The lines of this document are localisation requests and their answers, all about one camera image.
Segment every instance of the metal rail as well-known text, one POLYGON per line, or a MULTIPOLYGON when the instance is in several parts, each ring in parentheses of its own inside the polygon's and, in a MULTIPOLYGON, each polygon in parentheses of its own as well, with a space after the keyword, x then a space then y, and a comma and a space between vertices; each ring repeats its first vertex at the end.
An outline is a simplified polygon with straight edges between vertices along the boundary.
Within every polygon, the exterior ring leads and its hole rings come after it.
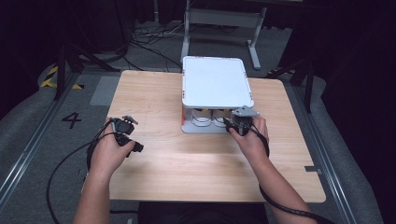
POLYGON ((347 197, 341 187, 340 181, 338 179, 337 174, 332 166, 332 162, 330 160, 329 155, 327 154, 326 147, 324 146, 322 139, 320 137, 317 125, 312 118, 312 115, 305 111, 304 106, 304 94, 301 88, 292 87, 294 93, 296 94, 299 102, 299 107, 304 111, 304 119, 308 124, 309 131, 312 133, 312 136, 315 140, 316 147, 318 149, 318 158, 322 165, 322 172, 325 174, 329 186, 332 190, 332 195, 335 199, 335 202, 340 210, 341 217, 344 220, 344 223, 357 223, 356 219, 352 213, 352 210, 349 206, 349 202, 347 201, 347 197))
POLYGON ((11 171, 9 172, 5 182, 0 188, 0 213, 3 211, 4 207, 6 206, 9 197, 11 196, 14 189, 17 187, 18 183, 20 182, 24 172, 26 171, 27 167, 29 166, 30 162, 32 161, 35 153, 37 152, 38 148, 43 141, 45 134, 47 132, 50 123, 52 122, 54 116, 58 109, 64 103, 64 99, 66 98, 67 94, 72 89, 73 85, 76 83, 78 76, 77 75, 70 75, 69 78, 66 80, 66 88, 64 93, 59 97, 57 101, 53 101, 49 106, 46 114, 44 115, 43 119, 41 120, 40 124, 38 125, 35 133, 33 134, 32 138, 29 140, 29 143, 26 145, 24 151, 18 158, 17 162, 12 167, 11 171))

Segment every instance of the printed number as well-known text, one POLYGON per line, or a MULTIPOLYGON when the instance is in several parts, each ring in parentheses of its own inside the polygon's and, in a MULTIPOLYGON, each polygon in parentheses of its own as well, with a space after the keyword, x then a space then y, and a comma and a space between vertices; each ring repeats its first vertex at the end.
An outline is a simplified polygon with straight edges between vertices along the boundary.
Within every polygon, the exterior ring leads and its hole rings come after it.
POLYGON ((73 129, 75 122, 81 121, 81 119, 77 119, 77 118, 78 118, 78 113, 74 112, 73 114, 63 118, 62 121, 70 121, 70 122, 72 122, 70 124, 70 128, 69 129, 73 129))

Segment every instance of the person's right hand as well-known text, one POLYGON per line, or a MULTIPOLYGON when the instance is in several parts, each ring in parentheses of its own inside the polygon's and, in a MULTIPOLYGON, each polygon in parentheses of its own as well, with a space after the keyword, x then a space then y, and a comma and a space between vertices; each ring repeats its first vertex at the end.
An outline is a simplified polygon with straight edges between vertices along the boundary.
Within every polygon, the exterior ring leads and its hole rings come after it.
MULTIPOLYGON (((264 135, 269 143, 268 129, 265 119, 263 117, 253 117, 253 125, 256 126, 258 131, 264 135)), ((230 133, 248 161, 253 161, 255 159, 263 160, 264 158, 267 158, 265 146, 257 134, 249 131, 247 135, 241 136, 234 129, 230 129, 230 133)))
POLYGON ((134 141, 120 147, 113 134, 111 124, 100 134, 100 137, 102 136, 103 138, 98 142, 92 154, 90 173, 111 177, 120 167, 126 155, 134 148, 134 141))

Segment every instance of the wooden table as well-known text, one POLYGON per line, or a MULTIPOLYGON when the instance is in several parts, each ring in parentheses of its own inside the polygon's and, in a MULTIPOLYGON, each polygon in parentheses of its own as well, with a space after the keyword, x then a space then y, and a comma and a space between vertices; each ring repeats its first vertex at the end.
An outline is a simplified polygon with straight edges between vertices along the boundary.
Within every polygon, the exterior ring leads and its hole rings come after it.
MULTIPOLYGON (((270 159, 306 202, 326 196, 279 80, 250 78, 254 109, 267 119, 270 159)), ((227 133, 181 131, 182 75, 124 71, 110 117, 132 115, 131 138, 143 144, 113 175, 114 200, 262 202, 259 184, 238 145, 227 133)))

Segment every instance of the skin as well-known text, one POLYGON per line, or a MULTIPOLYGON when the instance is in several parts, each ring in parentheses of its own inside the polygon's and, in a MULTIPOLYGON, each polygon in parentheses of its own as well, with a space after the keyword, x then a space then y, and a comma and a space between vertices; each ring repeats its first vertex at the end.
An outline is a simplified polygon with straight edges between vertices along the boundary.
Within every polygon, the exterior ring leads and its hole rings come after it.
MULTIPOLYGON (((112 132, 111 125, 109 125, 101 136, 112 132)), ((78 203, 74 224, 110 223, 110 179, 132 148, 134 148, 134 141, 120 147, 113 134, 99 141, 92 154, 91 170, 78 203)))
MULTIPOLYGON (((254 117, 253 124, 269 142, 266 120, 262 117, 254 117)), ((307 204, 297 191, 289 184, 282 174, 275 168, 265 153, 265 147, 260 138, 253 132, 240 136, 234 129, 230 133, 247 158, 259 184, 264 192, 275 202, 289 208, 310 212, 307 204)), ((317 223, 307 217, 299 217, 283 212, 271 205, 271 211, 276 218, 276 223, 317 223)))
MULTIPOLYGON (((253 118, 253 124, 269 141, 265 119, 255 117, 253 118)), ((112 129, 109 125, 102 136, 111 132, 112 129)), ((304 200, 267 158, 264 145, 255 133, 249 132, 245 136, 240 136, 234 129, 230 129, 230 133, 247 158, 260 186, 270 198, 289 208, 310 212, 304 200)), ((112 134, 99 141, 92 154, 91 170, 78 203, 78 209, 73 220, 74 224, 110 223, 110 179, 133 147, 134 141, 120 147, 112 134)), ((272 205, 271 210, 277 223, 317 223, 307 217, 298 217, 283 212, 272 205)))

